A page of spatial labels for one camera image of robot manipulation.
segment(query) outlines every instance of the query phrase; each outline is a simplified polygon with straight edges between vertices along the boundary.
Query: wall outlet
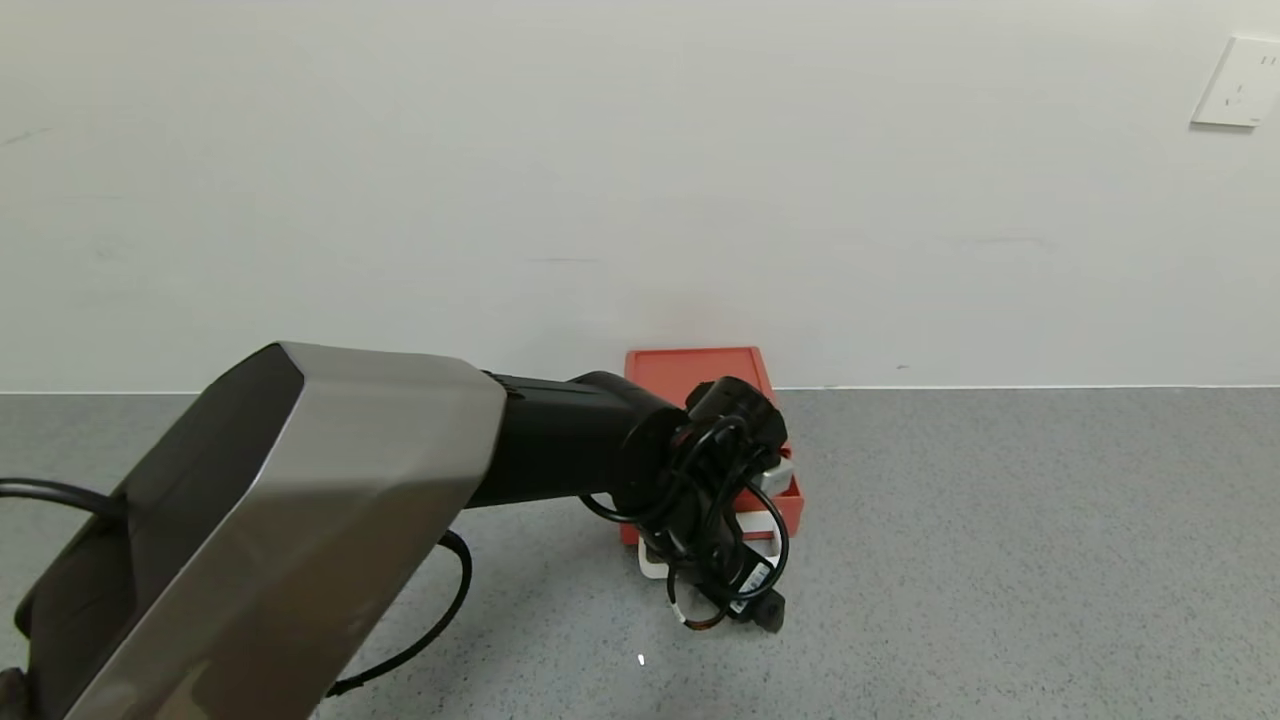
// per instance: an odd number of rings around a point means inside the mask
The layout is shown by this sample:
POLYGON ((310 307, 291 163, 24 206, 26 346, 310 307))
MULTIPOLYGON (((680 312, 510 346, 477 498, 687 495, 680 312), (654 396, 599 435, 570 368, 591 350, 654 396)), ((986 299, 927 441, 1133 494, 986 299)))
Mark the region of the wall outlet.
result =
POLYGON ((1257 127, 1280 95, 1280 41, 1233 37, 1192 122, 1257 127))

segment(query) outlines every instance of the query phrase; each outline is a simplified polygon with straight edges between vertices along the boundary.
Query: sticker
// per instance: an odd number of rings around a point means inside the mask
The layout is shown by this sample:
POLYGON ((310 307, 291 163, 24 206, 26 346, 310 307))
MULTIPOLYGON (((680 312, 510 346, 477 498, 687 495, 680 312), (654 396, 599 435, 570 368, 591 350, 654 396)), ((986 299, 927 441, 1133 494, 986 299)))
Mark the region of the sticker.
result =
MULTIPOLYGON (((760 562, 759 565, 755 566, 754 570, 751 570, 751 574, 746 577, 746 582, 742 583, 742 587, 737 588, 737 592, 751 592, 755 588, 760 587, 762 584, 764 584, 764 579, 769 577, 769 573, 772 570, 773 570, 772 565, 769 565, 768 562, 760 562)), ((728 603, 728 609, 733 612, 733 615, 737 615, 742 612, 748 602, 750 601, 735 600, 733 602, 728 603)))

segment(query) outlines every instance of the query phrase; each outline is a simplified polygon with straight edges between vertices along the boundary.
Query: red box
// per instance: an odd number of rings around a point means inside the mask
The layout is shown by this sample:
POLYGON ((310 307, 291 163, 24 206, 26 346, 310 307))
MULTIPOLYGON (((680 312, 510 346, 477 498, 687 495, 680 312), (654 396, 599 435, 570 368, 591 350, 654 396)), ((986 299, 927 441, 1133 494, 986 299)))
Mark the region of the red box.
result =
MULTIPOLYGON (((759 347, 705 347, 694 350, 632 350, 627 352, 626 378, 648 389, 658 397, 685 406, 685 398, 698 383, 716 380, 724 375, 741 378, 763 392, 773 404, 778 398, 769 384, 769 374, 764 370, 764 357, 759 347)), ((791 457, 791 443, 782 446, 782 455, 791 457)), ((787 489, 773 497, 773 503, 787 521, 787 534, 796 536, 800 529, 800 514, 804 511, 804 495, 800 484, 791 478, 787 489)), ((764 505, 754 495, 744 492, 733 501, 739 512, 764 510, 764 505)), ((640 536, 632 525, 622 525, 622 542, 636 544, 640 536)))

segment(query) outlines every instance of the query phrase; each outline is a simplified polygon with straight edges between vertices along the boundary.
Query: wire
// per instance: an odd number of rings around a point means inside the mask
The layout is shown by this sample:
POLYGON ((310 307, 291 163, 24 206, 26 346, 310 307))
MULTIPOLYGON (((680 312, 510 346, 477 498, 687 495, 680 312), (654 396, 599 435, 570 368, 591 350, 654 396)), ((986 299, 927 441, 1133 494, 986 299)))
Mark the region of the wire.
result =
POLYGON ((751 479, 758 474, 759 461, 765 454, 764 448, 755 448, 740 446, 736 451, 730 450, 728 457, 717 455, 708 455, 712 448, 719 447, 724 450, 721 445, 717 445, 717 438, 727 430, 737 430, 746 438, 748 425, 746 421, 736 415, 726 415, 716 419, 713 423, 703 429, 698 439, 689 445, 690 438, 692 438, 696 432, 695 427, 686 428, 676 437, 676 457, 673 459, 668 475, 668 484, 663 492, 663 497, 640 510, 637 512, 622 512, 609 507, 604 507, 591 496, 581 496, 580 500, 584 505, 596 515, 613 520, 614 523, 631 523, 636 525, 644 525, 652 520, 660 520, 662 516, 668 512, 677 497, 680 497, 680 491, 685 488, 694 487, 696 483, 695 475, 691 473, 695 461, 704 460, 699 466, 699 473, 701 477, 722 477, 724 482, 714 488, 712 500, 705 505, 703 521, 696 525, 694 537, 690 538, 691 542, 691 556, 694 565, 696 566, 698 574, 703 578, 699 580, 700 585, 709 585, 703 588, 703 593, 708 597, 716 600, 719 605, 718 612, 707 620, 690 620, 680 610, 680 605, 676 601, 676 564, 669 559, 667 560, 667 601, 671 603, 672 612, 675 612, 676 619, 681 621, 686 628, 694 630, 707 630, 714 628, 721 620, 728 615, 730 606, 735 602, 748 602, 755 600, 777 584, 778 579, 782 578, 782 571, 786 569, 787 557, 791 553, 791 538, 787 533, 786 519, 778 510, 778 506, 773 503, 760 488, 758 488, 751 479), (769 512, 769 516, 778 527, 778 534, 781 537, 781 547, 778 550, 778 561, 776 565, 769 566, 769 573, 763 578, 760 584, 753 587, 748 591, 736 591, 731 584, 736 578, 726 579, 723 578, 723 571, 714 566, 716 561, 716 546, 717 546, 717 530, 719 528, 719 521, 724 520, 730 523, 731 529, 735 534, 735 541, 737 543, 742 542, 741 527, 737 524, 736 515, 733 514, 733 501, 742 492, 750 492, 760 501, 760 505, 769 512))
POLYGON ((690 630, 710 630, 716 625, 721 624, 721 620, 728 615, 728 603, 719 606, 719 610, 712 618, 707 620, 690 620, 685 618, 685 614, 680 610, 680 603, 676 602, 676 568, 667 568, 667 601, 671 602, 671 610, 676 614, 676 620, 680 620, 690 630))
POLYGON ((649 507, 637 512, 622 512, 600 505, 598 500, 589 495, 580 495, 579 500, 582 501, 582 505, 585 505, 588 510, 613 523, 641 525, 649 520, 655 520, 671 509, 672 502, 675 502, 675 500, 680 496, 680 489, 692 480, 691 475, 687 473, 687 468, 692 460, 707 450, 708 443, 713 438, 728 429, 736 429, 745 433, 746 420, 739 418, 737 415, 726 415, 712 423, 712 425, 703 432, 698 441, 694 442, 692 447, 689 448, 689 452, 686 452, 684 457, 675 464, 675 469, 667 482, 667 489, 663 492, 663 496, 649 507))
POLYGON ((444 611, 444 615, 442 615, 440 619, 436 620, 435 625, 431 625, 431 629, 428 630, 425 635, 419 638, 417 642, 402 650, 390 659, 384 660, 378 665, 374 665, 372 667, 365 670, 364 673, 357 673, 349 678, 338 680, 337 683, 333 684, 332 688, 329 688, 329 692, 325 693, 325 697, 337 697, 343 693, 348 693, 358 688, 360 685, 364 685, 369 680, 380 678, 381 675, 390 673, 392 670, 412 660, 413 656, 416 656, 417 653, 422 652, 422 650, 426 648, 426 646, 431 644, 431 641, 440 637, 440 633, 443 633, 444 629, 449 626, 449 623, 453 620, 453 616, 457 615, 458 609, 462 607, 462 601, 466 600, 467 591, 471 589, 471 551, 467 548, 466 541, 463 541, 453 530, 445 530, 444 536, 440 537, 440 542, 438 544, 457 555, 458 562, 462 565, 462 579, 458 582, 458 592, 457 594, 453 596, 453 602, 449 603, 448 610, 444 611))
POLYGON ((128 515, 128 506, 123 498, 108 497, 91 489, 54 480, 0 478, 0 497, 26 497, 56 502, 113 521, 124 521, 128 515))

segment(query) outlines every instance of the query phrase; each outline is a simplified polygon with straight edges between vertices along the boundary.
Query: robotic arm link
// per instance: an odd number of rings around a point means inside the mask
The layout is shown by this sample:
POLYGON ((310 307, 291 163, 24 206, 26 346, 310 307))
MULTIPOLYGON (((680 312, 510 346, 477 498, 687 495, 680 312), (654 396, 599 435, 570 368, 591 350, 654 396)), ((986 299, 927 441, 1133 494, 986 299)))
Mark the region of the robotic arm link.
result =
POLYGON ((736 378, 681 409, 609 373, 268 346, 120 482, 124 520, 95 515, 35 583, 15 618, 28 669, 20 693, 0 682, 0 720, 6 692, 41 720, 306 717, 460 511, 554 497, 635 524, 685 625, 777 632, 786 525, 759 478, 785 441, 778 410, 736 378), (778 524, 776 565, 744 539, 744 491, 778 524), (677 575, 713 618, 684 618, 677 575))

